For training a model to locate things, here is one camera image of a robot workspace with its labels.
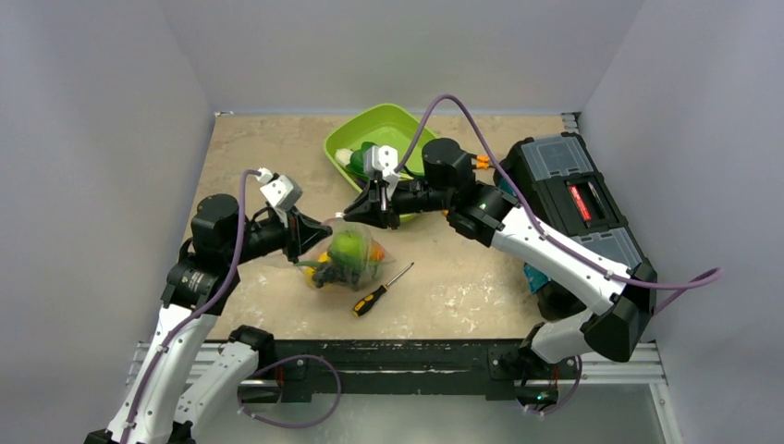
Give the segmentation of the orange persimmon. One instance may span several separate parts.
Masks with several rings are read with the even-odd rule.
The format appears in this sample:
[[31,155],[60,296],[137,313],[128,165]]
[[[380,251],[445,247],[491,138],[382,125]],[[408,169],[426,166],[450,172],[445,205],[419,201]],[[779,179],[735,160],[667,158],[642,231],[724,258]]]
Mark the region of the orange persimmon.
[[370,250],[369,260],[374,263],[383,263],[385,259],[386,249],[378,242],[374,242]]

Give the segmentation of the green apple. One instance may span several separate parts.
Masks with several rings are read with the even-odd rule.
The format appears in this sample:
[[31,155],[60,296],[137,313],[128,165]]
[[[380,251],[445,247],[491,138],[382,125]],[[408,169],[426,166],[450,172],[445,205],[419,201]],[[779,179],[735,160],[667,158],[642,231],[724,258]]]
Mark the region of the green apple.
[[356,231],[342,231],[337,233],[327,248],[329,256],[344,262],[361,261],[365,253],[365,242],[361,234]]

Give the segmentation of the clear zip bag pink dots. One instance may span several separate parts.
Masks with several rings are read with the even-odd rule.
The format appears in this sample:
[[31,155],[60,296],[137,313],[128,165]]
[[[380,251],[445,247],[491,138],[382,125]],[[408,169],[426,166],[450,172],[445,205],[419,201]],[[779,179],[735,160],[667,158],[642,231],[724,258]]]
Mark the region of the clear zip bag pink dots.
[[324,221],[332,234],[295,264],[304,282],[322,292],[356,292],[377,281],[396,258],[359,223],[341,217]]

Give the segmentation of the green plastic tray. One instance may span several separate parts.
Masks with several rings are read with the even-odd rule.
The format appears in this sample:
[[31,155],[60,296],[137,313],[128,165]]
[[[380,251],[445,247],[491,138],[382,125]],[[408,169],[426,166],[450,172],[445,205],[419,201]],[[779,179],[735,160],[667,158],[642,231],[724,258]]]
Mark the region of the green plastic tray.
[[[426,183],[435,188],[443,188],[435,184],[433,175],[427,171],[430,167],[427,149],[434,142],[443,139],[436,135],[430,128],[421,124],[421,121],[400,105],[380,104],[372,106],[359,115],[352,117],[327,136],[324,142],[324,152],[327,159],[337,168],[338,172],[348,180],[354,189],[361,194],[366,183],[372,179],[382,179],[379,173],[373,178],[361,180],[340,166],[334,159],[335,151],[349,148],[355,151],[362,142],[374,142],[375,145],[389,145],[398,151],[398,166],[396,171],[400,175],[399,183]],[[401,225],[418,214],[402,215]]]

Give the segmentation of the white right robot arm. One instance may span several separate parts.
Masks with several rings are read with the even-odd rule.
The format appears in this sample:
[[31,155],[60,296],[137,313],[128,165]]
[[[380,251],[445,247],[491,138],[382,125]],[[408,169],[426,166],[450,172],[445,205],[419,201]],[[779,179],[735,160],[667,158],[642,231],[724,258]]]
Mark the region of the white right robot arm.
[[581,301],[581,312],[533,327],[516,353],[500,359],[522,378],[588,352],[616,363],[631,359],[654,313],[651,267],[629,268],[557,232],[522,199],[478,180],[470,154],[452,139],[429,141],[422,159],[423,178],[404,180],[394,148],[366,150],[368,180],[344,218],[398,228],[403,215],[444,210],[461,236],[534,266]]

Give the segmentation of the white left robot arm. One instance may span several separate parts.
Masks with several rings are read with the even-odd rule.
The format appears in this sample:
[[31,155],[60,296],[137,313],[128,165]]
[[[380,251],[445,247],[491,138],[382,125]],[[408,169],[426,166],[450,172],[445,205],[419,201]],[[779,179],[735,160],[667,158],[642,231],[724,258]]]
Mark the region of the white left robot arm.
[[169,271],[157,326],[140,371],[120,410],[88,443],[195,443],[246,377],[263,378],[276,365],[275,340],[257,327],[231,332],[206,372],[187,382],[207,335],[240,283],[238,267],[278,251],[299,258],[332,229],[296,207],[272,205],[247,218],[229,194],[202,199],[191,236]]

